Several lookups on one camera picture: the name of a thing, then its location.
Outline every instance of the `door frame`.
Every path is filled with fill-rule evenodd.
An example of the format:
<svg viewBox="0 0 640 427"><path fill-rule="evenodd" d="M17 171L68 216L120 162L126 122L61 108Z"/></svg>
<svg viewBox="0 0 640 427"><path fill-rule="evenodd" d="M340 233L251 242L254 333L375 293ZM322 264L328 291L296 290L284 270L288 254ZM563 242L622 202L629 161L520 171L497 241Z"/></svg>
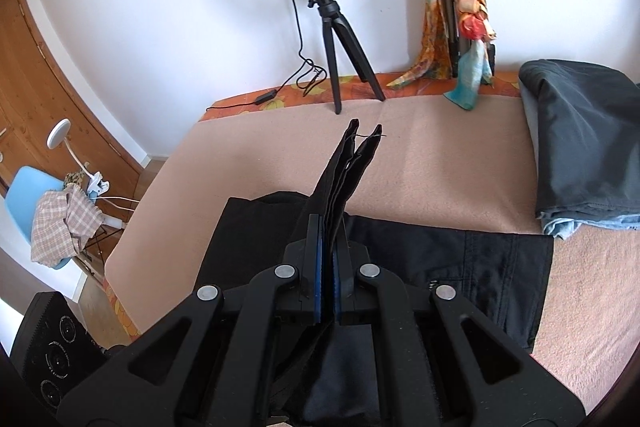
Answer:
<svg viewBox="0 0 640 427"><path fill-rule="evenodd" d="M102 136L102 138L104 138L105 142L107 142L110 147L119 156L121 156L121 158L123 158L124 161L126 161L126 163L129 164L129 166L134 171L136 171L138 174L142 174L142 172L144 171L143 166L140 165L140 163L138 163L126 149L124 149L124 147L113 137L113 135L107 130L107 128L103 126L102 122L100 122L100 120L96 118L91 109L89 109L88 105L84 103L84 100L71 85L71 82L69 82L68 78L65 76L65 73L63 73L62 69L60 69L60 66L56 62L56 59L53 57L53 54L51 53L49 47L47 46L47 43L40 33L40 30L38 29L36 21L33 18L31 11L29 10L27 0L17 1L18 5L20 6L20 11L22 12L22 16L24 17L24 21L27 24L27 28L29 29L31 37L33 38L33 41L40 50L40 54L42 55L42 58L44 58L46 65L49 67L49 70L51 70L51 73L53 73L55 79L58 81L60 86L62 86L62 89L65 90L69 98L71 98L71 101L84 114L91 126L97 131L100 136Z"/></svg>

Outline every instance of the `tripod leg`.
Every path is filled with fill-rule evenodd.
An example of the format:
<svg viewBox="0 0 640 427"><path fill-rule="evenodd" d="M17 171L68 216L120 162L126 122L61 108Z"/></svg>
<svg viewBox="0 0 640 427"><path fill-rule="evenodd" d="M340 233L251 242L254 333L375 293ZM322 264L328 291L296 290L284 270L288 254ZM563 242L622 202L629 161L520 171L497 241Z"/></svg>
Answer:
<svg viewBox="0 0 640 427"><path fill-rule="evenodd" d="M335 114L342 111L342 100L340 99L340 81L338 80L338 64L335 60L335 45L332 20L322 18L322 38L324 39L324 50L326 52L326 62L329 66L329 77L331 78L331 91L334 95Z"/></svg>
<svg viewBox="0 0 640 427"><path fill-rule="evenodd" d="M369 59L367 58L367 55L365 55L364 50L358 42L358 38L346 17L340 14L332 19L332 23L334 31L338 35L338 38L342 43L342 47L347 52L347 55L351 60L351 64L353 64L353 67L356 70L356 73L358 73L361 81L369 83L369 86L371 86L371 89L378 100L385 100L385 94L382 92L382 88L378 83L376 74L371 68L371 64L369 64Z"/></svg>

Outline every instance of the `plaid cloth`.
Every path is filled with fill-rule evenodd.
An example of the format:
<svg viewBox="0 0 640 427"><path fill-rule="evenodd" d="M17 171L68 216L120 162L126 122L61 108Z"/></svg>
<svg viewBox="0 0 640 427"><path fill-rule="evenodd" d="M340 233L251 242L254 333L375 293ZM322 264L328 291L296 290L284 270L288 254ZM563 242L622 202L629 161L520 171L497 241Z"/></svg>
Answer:
<svg viewBox="0 0 640 427"><path fill-rule="evenodd" d="M71 184L38 200L31 230L31 260L54 267L78 255L103 223L102 211Z"/></svg>

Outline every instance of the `blue chair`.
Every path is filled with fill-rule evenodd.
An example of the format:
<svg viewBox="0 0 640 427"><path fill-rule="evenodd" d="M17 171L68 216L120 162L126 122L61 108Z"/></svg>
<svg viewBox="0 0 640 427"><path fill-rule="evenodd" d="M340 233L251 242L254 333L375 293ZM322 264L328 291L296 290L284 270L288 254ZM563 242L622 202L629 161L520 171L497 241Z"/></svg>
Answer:
<svg viewBox="0 0 640 427"><path fill-rule="evenodd" d="M33 216L38 200L47 190L62 190L63 187L62 181L33 167L21 167L16 173L4 198L4 204L27 243L31 244ZM59 270L68 262L69 258L63 259L53 269Z"/></svg>

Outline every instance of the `black pants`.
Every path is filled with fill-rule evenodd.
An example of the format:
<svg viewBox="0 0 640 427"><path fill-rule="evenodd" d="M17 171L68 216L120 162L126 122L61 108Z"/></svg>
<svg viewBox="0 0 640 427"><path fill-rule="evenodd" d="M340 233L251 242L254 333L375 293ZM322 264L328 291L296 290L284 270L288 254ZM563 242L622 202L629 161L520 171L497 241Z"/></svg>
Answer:
<svg viewBox="0 0 640 427"><path fill-rule="evenodd" d="M530 351L542 315L553 240L349 216L344 204L380 140L380 133L374 133L355 150L356 130L352 122L310 197L276 192L254 201L229 199L196 287L216 284L225 290L247 284L281 263L287 244L305 237L309 214L321 214L329 236L344 219L348 239L366 246L372 263L421 288L444 282L454 286ZM272 405L295 426L379 425L370 327L327 323L305 334L301 342L310 348L304 367L284 370L276 378Z"/></svg>

